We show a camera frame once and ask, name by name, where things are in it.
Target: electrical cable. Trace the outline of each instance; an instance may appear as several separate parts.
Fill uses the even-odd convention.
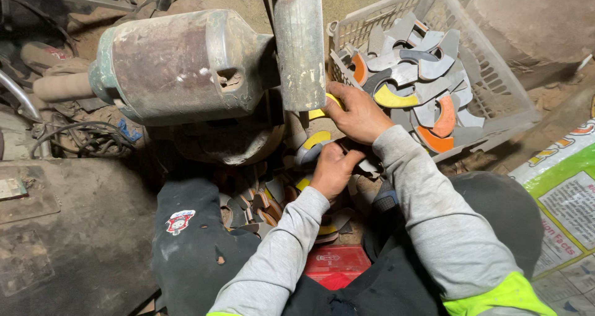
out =
[[[62,148],[64,151],[70,152],[70,153],[75,153],[78,156],[82,156],[82,154],[86,154],[86,155],[90,155],[90,156],[94,156],[94,157],[114,157],[114,156],[122,155],[126,151],[126,148],[129,148],[131,150],[134,149],[134,142],[128,136],[126,136],[122,132],[122,130],[120,130],[120,128],[118,128],[115,125],[110,124],[108,122],[88,121],[88,122],[72,123],[72,124],[67,124],[67,125],[53,124],[53,126],[57,126],[58,128],[54,129],[38,138],[37,142],[35,143],[35,145],[29,152],[29,157],[31,157],[31,159],[35,159],[34,153],[35,153],[35,150],[37,149],[37,147],[39,147],[43,142],[45,142],[47,140],[49,140],[50,143]],[[108,129],[108,128],[101,128],[100,126],[109,127],[109,128],[112,128],[113,130]],[[59,143],[57,140],[51,139],[52,136],[54,136],[58,133],[61,133],[65,130],[78,128],[78,127],[96,127],[97,128],[97,129],[90,129],[90,128],[78,129],[83,134],[85,134],[85,137],[88,138],[84,143],[81,143],[79,145],[78,151],[74,151],[71,148],[65,147],[64,145]],[[100,145],[100,143],[98,142],[100,137],[94,137],[94,138],[90,137],[90,136],[86,135],[86,132],[99,134],[100,136],[107,135],[110,137],[110,139],[103,144],[103,147],[98,152],[94,152],[94,151],[87,149],[87,147],[90,145],[93,145],[93,144]],[[112,146],[113,144],[116,144],[118,146],[118,150],[115,153],[106,153],[107,150],[109,149],[109,147]]]
[[[70,45],[70,49],[73,51],[73,55],[75,57],[78,57],[78,50],[76,49],[76,45],[74,44],[74,39],[71,38],[70,35],[66,32],[66,30],[64,30],[62,27],[60,27],[60,24],[58,24],[56,21],[54,21],[53,18],[51,18],[48,14],[40,11],[38,8],[34,7],[33,5],[31,5],[29,2],[26,2],[25,0],[12,0],[12,1],[15,1],[19,5],[34,12],[35,14],[37,14],[38,16],[43,18],[47,23],[53,25],[56,29],[58,29],[58,31],[66,39],[66,43],[68,43],[68,45]]]

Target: blue object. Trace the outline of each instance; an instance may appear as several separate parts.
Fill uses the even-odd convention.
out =
[[[124,135],[128,136],[128,138],[130,138],[130,140],[133,142],[135,142],[140,137],[143,137],[143,135],[139,134],[138,131],[134,129],[132,130],[132,133],[128,132],[128,126],[126,126],[126,121],[124,118],[120,118],[120,122],[118,122],[118,128],[120,128]]]

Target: person's left hand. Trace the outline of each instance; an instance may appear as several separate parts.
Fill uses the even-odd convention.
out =
[[[350,150],[347,155],[335,142],[323,146],[314,170],[310,187],[319,191],[327,200],[334,199],[344,190],[355,165],[366,155],[357,150]]]

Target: black pants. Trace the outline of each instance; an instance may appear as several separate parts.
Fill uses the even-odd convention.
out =
[[[490,222],[498,239],[509,247],[518,266],[530,278],[543,236],[533,198],[517,182],[502,175],[472,172],[450,181],[473,210]],[[168,312],[172,316],[205,315],[220,288],[256,251],[260,239],[244,231],[228,232],[223,227],[218,189],[204,177],[168,181],[158,203],[153,271]],[[185,226],[180,221],[184,218],[172,218],[174,213],[190,216],[188,211],[192,210],[195,213]],[[168,231],[172,221],[179,222]],[[183,228],[174,235],[176,227]],[[340,301],[352,306],[358,315],[446,315],[440,292],[417,258],[403,227],[384,240],[372,267],[344,289],[327,290],[303,275],[283,314],[337,314],[332,309]]]

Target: person's right hand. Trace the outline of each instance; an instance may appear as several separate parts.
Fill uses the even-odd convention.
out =
[[[322,110],[333,119],[337,128],[352,140],[372,145],[380,134],[394,125],[368,93],[336,81],[329,83],[327,90],[343,101],[346,110],[342,110],[329,97]]]

